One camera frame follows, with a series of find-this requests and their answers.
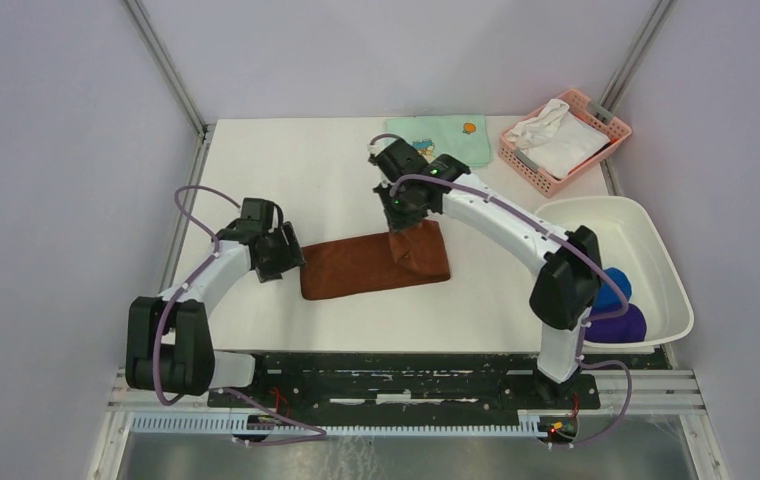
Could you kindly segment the brown towel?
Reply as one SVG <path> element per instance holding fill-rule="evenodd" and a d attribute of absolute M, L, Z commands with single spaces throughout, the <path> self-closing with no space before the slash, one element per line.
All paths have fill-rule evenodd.
<path fill-rule="evenodd" d="M 440 225 L 423 220 L 384 232 L 302 249 L 302 297 L 309 301 L 445 282 L 451 268 Z"/>

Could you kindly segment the blue towel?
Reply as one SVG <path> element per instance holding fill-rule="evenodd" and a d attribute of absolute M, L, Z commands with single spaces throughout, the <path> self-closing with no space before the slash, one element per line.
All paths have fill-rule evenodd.
<path fill-rule="evenodd" d="M 633 294 L 633 288 L 627 275 L 616 267 L 608 267 L 604 270 L 604 273 L 618 288 L 624 299 L 629 302 Z M 619 294 L 612 288 L 609 283 L 603 281 L 601 288 L 598 291 L 596 302 L 593 306 L 591 314 L 598 315 L 602 313 L 618 311 L 621 307 L 622 301 Z"/>

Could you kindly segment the purple towel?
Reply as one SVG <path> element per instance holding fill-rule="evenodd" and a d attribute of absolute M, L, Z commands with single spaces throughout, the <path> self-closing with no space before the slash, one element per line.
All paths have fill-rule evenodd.
<path fill-rule="evenodd" d="M 647 322 L 643 312 L 630 304 L 619 316 L 596 320 L 586 329 L 585 340 L 601 344 L 628 344 L 643 342 Z"/>

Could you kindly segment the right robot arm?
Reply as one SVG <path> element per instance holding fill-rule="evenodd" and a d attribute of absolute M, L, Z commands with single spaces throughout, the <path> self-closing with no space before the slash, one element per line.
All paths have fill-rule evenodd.
<path fill-rule="evenodd" d="M 529 305 L 542 324 L 542 338 L 533 392 L 547 408 L 562 406 L 574 393 L 581 325 L 604 275 L 595 233 L 551 224 L 496 193 L 453 156 L 428 161 L 398 135 L 372 138 L 368 152 L 369 163 L 382 174 L 374 191 L 390 230 L 443 215 L 495 242 L 534 275 Z"/>

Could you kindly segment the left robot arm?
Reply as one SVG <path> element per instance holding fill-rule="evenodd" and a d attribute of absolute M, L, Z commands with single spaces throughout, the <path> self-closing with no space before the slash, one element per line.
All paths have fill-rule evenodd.
<path fill-rule="evenodd" d="M 269 397 L 269 378 L 250 354 L 218 351 L 209 316 L 228 291 L 254 273 L 282 279 L 305 260 L 293 225 L 275 202 L 243 200 L 236 219 L 214 235 L 212 249 L 189 276 L 156 296 L 139 296 L 128 314 L 125 379 L 158 393 L 162 403 L 232 387 L 249 407 Z"/>

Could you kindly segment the mint green cartoon towel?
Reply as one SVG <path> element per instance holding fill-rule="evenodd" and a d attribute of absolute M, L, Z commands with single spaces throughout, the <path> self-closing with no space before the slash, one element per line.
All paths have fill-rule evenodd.
<path fill-rule="evenodd" d="M 388 119 L 385 129 L 407 140 L 427 161 L 448 154 L 480 169 L 493 159 L 483 115 L 398 117 Z"/>

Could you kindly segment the white cloth in basket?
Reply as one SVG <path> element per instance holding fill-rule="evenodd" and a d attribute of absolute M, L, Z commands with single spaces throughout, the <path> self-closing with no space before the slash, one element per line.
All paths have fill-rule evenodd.
<path fill-rule="evenodd" d="M 542 110 L 506 133 L 511 152 L 534 171 L 562 180 L 597 155 L 611 140 L 570 112 L 563 100 L 551 99 Z"/>

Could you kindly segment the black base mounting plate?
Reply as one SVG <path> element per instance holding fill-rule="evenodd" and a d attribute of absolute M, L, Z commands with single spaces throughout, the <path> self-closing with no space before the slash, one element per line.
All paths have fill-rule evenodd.
<path fill-rule="evenodd" d="M 645 373 L 660 353 L 597 354 L 597 371 L 547 387 L 532 354 L 256 352 L 241 393 L 287 418 L 317 427 L 517 426 L 521 411 L 555 415 L 603 405 L 603 375 L 620 381 L 621 360 Z"/>

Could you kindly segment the pink plastic basket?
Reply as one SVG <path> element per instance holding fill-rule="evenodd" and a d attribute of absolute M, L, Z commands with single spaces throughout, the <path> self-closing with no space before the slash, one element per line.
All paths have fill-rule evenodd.
<path fill-rule="evenodd" d="M 613 116 L 608 110 L 599 106 L 587 95 L 576 89 L 569 89 L 553 99 L 560 99 L 568 103 L 570 106 L 570 112 L 572 114 L 590 126 L 594 127 L 596 130 L 607 135 L 611 140 L 611 143 L 597 155 L 584 162 L 579 168 L 574 170 L 566 178 L 557 180 L 544 171 L 534 171 L 525 165 L 520 159 L 520 155 L 516 156 L 511 152 L 511 145 L 506 139 L 506 133 L 512 127 L 514 127 L 519 121 L 526 120 L 538 114 L 546 104 L 539 107 L 534 112 L 519 120 L 514 126 L 501 133 L 497 150 L 499 158 L 510 165 L 517 173 L 524 177 L 532 186 L 534 186 L 543 196 L 547 198 L 553 197 L 557 192 L 561 191 L 565 186 L 576 180 L 583 173 L 597 166 L 603 160 L 607 159 L 619 147 L 619 145 L 621 145 L 621 143 L 623 143 L 623 141 L 632 134 L 631 128 L 626 123 Z"/>

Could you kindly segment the white plastic tub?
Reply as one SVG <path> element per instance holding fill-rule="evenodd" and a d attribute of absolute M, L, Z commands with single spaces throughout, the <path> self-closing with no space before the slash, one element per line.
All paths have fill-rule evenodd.
<path fill-rule="evenodd" d="M 584 225 L 597 235 L 602 265 L 622 270 L 630 280 L 630 304 L 647 322 L 643 342 L 601 344 L 585 340 L 593 352 L 644 351 L 684 338 L 694 326 L 694 312 L 670 255 L 646 210 L 619 196 L 556 200 L 535 214 L 567 229 Z"/>

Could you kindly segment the aluminium frame rail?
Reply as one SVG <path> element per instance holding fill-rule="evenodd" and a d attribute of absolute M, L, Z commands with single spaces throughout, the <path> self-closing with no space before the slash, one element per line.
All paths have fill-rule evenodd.
<path fill-rule="evenodd" d="M 592 371 L 589 375 L 595 378 L 594 390 L 591 394 L 597 398 L 598 403 L 593 402 L 591 406 L 581 406 L 580 412 L 591 415 L 615 415 L 619 413 L 628 394 L 628 381 L 621 371 L 615 370 L 598 370 Z M 122 379 L 122 372 L 119 371 L 115 384 L 113 385 L 110 400 L 106 407 L 108 412 L 144 412 L 156 411 L 167 408 L 172 412 L 194 412 L 203 413 L 211 411 L 250 411 L 251 407 L 242 406 L 212 406 L 210 405 L 209 395 L 200 397 L 186 397 L 170 407 L 163 407 L 156 399 L 155 395 L 130 388 L 126 381 Z M 706 412 L 705 402 L 701 395 L 698 382 L 692 370 L 634 370 L 631 373 L 632 389 L 630 400 L 627 402 L 626 413 L 636 415 L 689 415 L 703 414 Z M 410 407 L 416 405 L 440 405 L 443 402 L 455 402 L 463 405 L 475 405 L 478 402 L 488 404 L 489 409 L 482 406 L 482 410 L 493 411 L 499 405 L 498 400 L 485 400 L 483 395 L 464 395 L 462 400 L 450 400 L 443 397 L 436 399 L 427 398 L 421 394 L 419 397 L 413 397 L 409 391 L 404 393 L 380 394 L 379 399 L 357 399 L 357 398 L 333 398 L 324 401 L 326 404 L 336 406 L 395 406 Z M 550 415 L 555 413 L 569 413 L 569 407 L 532 407 L 519 406 L 510 407 L 510 410 L 519 411 L 523 414 L 541 414 Z"/>

